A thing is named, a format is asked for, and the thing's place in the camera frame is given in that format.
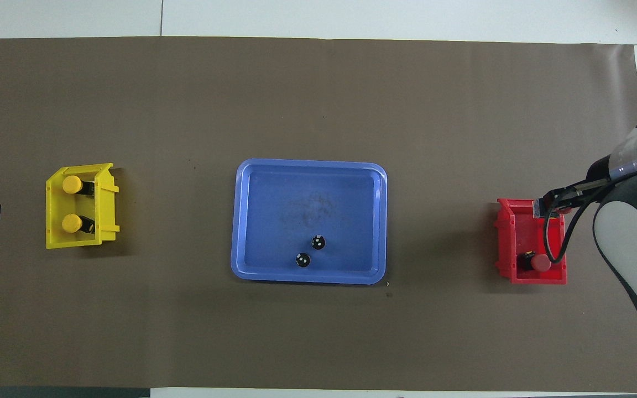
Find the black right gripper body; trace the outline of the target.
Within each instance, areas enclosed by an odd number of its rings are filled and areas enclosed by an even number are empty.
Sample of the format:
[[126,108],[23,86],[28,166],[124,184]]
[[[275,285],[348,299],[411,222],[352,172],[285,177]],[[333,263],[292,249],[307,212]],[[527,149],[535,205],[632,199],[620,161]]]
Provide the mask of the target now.
[[595,195],[595,192],[604,187],[612,177],[609,172],[611,155],[595,161],[587,170],[586,178],[573,185],[573,192],[577,195]]

